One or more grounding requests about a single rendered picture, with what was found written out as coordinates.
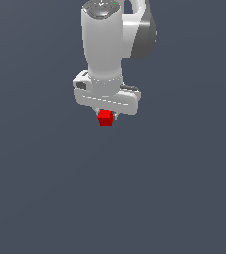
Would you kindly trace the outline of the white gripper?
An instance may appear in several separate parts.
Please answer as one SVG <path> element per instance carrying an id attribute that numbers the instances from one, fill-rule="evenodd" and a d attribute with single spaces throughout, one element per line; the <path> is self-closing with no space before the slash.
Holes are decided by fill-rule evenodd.
<path id="1" fill-rule="evenodd" d="M 78 104 L 91 107 L 98 116 L 100 110 L 111 110 L 118 114 L 135 115 L 138 110 L 138 102 L 141 99 L 141 91 L 135 86 L 122 83 L 114 95 L 101 95 L 102 89 L 93 91 L 92 79 L 87 70 L 83 70 L 73 81 L 75 100 Z"/>

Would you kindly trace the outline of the red cube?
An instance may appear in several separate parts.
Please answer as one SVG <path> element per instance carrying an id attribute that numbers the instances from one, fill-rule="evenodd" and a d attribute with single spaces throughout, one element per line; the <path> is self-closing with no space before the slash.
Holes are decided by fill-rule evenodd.
<path id="1" fill-rule="evenodd" d="M 110 110 L 100 110 L 98 121 L 101 126 L 111 126 L 113 123 L 113 113 Z"/>

